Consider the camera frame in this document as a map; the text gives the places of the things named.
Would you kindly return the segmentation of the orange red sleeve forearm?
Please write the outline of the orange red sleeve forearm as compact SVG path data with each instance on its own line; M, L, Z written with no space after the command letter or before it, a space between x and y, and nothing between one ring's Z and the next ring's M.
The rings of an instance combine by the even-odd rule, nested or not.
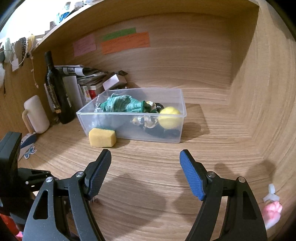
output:
M1 214L1 220L4 222L9 231L16 237L17 240L23 239L23 233L16 226L15 222L10 216Z

